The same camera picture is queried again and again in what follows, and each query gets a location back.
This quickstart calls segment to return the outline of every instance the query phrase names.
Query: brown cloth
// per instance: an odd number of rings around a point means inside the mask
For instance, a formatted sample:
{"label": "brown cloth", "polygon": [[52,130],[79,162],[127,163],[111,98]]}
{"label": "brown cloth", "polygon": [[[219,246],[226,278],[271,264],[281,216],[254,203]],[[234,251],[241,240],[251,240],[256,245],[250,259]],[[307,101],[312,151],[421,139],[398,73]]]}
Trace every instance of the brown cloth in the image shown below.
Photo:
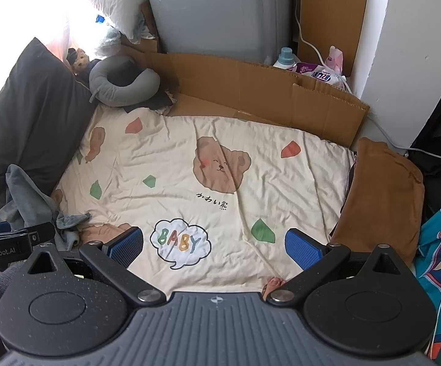
{"label": "brown cloth", "polygon": [[391,245],[410,266],[420,234],[424,185],[422,173],[386,143],[361,138],[354,179],[332,242],[354,252]]}

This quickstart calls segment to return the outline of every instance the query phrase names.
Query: triangular cutout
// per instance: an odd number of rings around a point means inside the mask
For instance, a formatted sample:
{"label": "triangular cutout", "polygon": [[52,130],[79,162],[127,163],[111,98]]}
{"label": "triangular cutout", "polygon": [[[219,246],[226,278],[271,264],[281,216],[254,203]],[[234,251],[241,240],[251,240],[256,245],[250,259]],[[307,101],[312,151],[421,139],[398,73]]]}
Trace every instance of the triangular cutout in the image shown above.
{"label": "triangular cutout", "polygon": [[44,272],[54,272],[56,266],[51,260],[51,256],[47,252],[42,252],[33,266],[29,269],[29,274],[42,274]]}
{"label": "triangular cutout", "polygon": [[388,255],[380,255],[375,267],[373,268],[373,271],[382,272],[385,274],[400,275],[400,271]]}

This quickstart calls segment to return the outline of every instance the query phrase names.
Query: purple package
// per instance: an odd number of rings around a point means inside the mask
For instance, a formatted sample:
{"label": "purple package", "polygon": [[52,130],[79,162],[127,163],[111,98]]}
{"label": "purple package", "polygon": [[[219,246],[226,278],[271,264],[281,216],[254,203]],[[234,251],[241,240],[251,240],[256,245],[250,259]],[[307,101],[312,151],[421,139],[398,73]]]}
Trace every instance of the purple package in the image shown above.
{"label": "purple package", "polygon": [[288,70],[290,70],[291,72],[304,74],[308,72],[313,72],[317,67],[318,65],[314,63],[299,62],[292,68],[289,68]]}

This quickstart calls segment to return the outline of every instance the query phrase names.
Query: cardboard box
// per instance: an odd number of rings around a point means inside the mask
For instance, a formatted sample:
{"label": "cardboard box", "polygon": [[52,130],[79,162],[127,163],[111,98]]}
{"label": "cardboard box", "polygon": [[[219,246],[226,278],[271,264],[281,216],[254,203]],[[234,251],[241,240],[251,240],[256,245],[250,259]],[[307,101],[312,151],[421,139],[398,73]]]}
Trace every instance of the cardboard box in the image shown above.
{"label": "cardboard box", "polygon": [[[303,38],[317,47],[323,59],[331,45],[339,48],[344,53],[343,74],[347,76],[353,70],[365,9],[366,0],[301,0]],[[315,51],[301,41],[297,55],[302,62],[319,62]]]}
{"label": "cardboard box", "polygon": [[189,53],[144,53],[122,46],[175,90],[173,116],[220,116],[301,129],[349,147],[369,106],[312,77],[271,66]]}

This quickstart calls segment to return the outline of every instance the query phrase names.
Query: speech bubble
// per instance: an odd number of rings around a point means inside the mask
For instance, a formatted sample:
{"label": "speech bubble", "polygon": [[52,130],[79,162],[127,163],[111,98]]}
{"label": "speech bubble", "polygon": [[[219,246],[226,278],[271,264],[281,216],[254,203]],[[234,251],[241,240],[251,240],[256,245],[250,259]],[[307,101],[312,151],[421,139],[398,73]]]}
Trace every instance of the speech bubble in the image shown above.
{"label": "speech bubble", "polygon": [[182,218],[158,221],[149,240],[161,259],[173,263],[172,270],[195,265],[212,250],[207,231],[199,225],[188,225]]}

